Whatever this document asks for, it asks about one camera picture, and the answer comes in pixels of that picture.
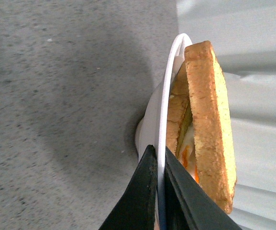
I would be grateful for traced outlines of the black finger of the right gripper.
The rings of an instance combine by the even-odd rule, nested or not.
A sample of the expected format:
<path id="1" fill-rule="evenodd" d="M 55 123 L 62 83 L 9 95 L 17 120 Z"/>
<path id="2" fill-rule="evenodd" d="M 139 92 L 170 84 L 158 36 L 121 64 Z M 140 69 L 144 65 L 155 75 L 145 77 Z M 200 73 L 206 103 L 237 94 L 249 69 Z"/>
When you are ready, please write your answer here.
<path id="1" fill-rule="evenodd" d="M 101 230 L 153 230 L 157 187 L 157 157 L 148 145 L 118 203 Z"/>
<path id="2" fill-rule="evenodd" d="M 169 149 L 166 149 L 165 199 L 168 230 L 240 229 L 201 189 Z"/>

